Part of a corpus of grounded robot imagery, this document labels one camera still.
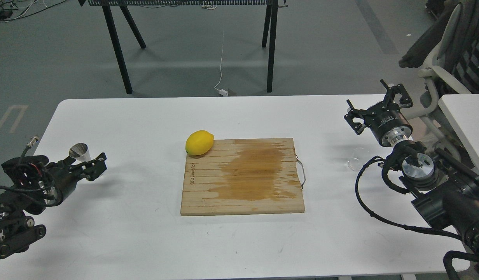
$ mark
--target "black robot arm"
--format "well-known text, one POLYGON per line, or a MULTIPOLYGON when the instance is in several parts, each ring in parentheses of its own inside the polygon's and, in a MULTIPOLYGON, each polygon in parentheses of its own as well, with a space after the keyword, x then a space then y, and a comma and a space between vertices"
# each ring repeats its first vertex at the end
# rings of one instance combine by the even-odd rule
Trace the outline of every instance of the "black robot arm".
POLYGON ((72 165, 75 159, 70 156, 57 163, 49 163, 46 156, 25 156, 30 148, 31 145, 22 156, 1 165, 14 184, 0 186, 5 190, 0 195, 0 259, 28 250, 30 244, 46 234, 46 227, 36 226, 24 211, 39 215, 47 207, 60 205, 78 181, 94 181, 107 168, 105 153, 92 161, 72 165))
POLYGON ((360 135, 365 128, 369 128, 381 146, 393 147, 386 159, 374 157, 359 172, 355 186, 357 199, 371 216, 390 225, 460 239, 474 255, 454 251, 445 255, 444 264, 449 278, 457 280, 458 276, 451 265, 453 258, 479 262, 479 175, 444 150, 435 149, 427 154, 421 142, 410 140, 412 126, 400 112, 401 108, 412 106, 409 95, 401 84, 389 87, 383 80, 381 83, 387 88, 385 98, 367 110, 356 109, 347 101, 350 108, 344 118, 355 133, 360 135), (402 96, 399 101, 401 106, 393 102, 396 94, 402 96), (363 122, 354 122, 356 118, 363 122), (414 195, 412 205, 431 229, 399 225, 365 206, 358 194, 358 181, 366 167, 376 162, 382 162, 382 179, 389 188, 398 193, 414 195), (402 172, 399 179, 405 188, 388 178, 390 170, 402 172), (443 231, 450 225, 459 235, 443 231))

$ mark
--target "lemon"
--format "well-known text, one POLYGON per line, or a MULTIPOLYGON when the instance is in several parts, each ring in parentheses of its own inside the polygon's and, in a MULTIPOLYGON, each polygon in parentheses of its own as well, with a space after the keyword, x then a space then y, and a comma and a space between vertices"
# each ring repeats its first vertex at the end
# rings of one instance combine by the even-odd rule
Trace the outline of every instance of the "lemon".
POLYGON ((213 145, 213 134, 199 130, 189 135, 186 140, 186 152, 192 156, 206 153, 213 145))

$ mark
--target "gray floor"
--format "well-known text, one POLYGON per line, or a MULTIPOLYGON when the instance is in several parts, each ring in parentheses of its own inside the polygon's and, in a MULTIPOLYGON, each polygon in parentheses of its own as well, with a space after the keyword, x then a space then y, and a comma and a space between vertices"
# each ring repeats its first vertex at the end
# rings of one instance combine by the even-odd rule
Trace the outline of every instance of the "gray floor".
MULTIPOLYGON (((0 121, 11 106, 22 106, 0 126, 0 164, 19 156, 31 135, 41 136, 65 99, 217 96, 213 87, 220 78, 223 39, 218 88, 239 96, 384 93, 381 78, 403 83, 411 94, 422 93, 416 70, 400 69, 398 60, 433 22, 424 3, 288 0, 289 7, 279 9, 272 93, 266 93, 268 54, 260 47, 265 9, 260 6, 131 7, 145 50, 120 9, 112 9, 134 88, 131 96, 125 94, 100 7, 69 0, 0 23, 0 121), (21 110, 23 117, 13 129, 21 110)), ((30 12, 41 8, 36 6, 30 12)), ((93 119, 79 125, 103 124, 93 119)), ((0 184, 10 185, 1 167, 0 184)), ((426 278, 446 276, 418 276, 426 278)))

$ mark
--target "wooden cutting board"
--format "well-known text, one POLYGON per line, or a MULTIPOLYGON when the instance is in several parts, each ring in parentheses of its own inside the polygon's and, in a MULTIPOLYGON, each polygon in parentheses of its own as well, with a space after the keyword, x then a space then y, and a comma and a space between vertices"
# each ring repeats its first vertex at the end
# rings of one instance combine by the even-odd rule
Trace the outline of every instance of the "wooden cutting board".
POLYGON ((304 211, 292 138, 215 140, 186 156, 182 216, 304 211))

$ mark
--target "white desk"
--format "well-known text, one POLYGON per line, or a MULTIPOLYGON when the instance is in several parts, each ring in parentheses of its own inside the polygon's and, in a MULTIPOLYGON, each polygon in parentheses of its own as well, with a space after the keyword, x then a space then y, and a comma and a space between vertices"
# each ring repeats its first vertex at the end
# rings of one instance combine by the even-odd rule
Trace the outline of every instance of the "white desk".
POLYGON ((479 170, 479 94, 444 95, 438 104, 479 170))
MULTIPOLYGON (((313 277, 444 271, 446 237, 385 225, 354 194, 355 147, 386 156, 371 131, 344 121, 383 96, 280 96, 67 100, 35 154, 51 161, 85 142, 108 170, 82 181, 60 206, 36 217, 46 236, 0 261, 0 278, 206 279, 313 277), (303 214, 181 217, 184 143, 205 129, 216 139, 293 137, 305 165, 303 214)), ((399 223, 425 226, 411 195, 389 190, 378 167, 362 179, 362 198, 399 223)), ((455 261, 458 269, 468 262, 455 261)))

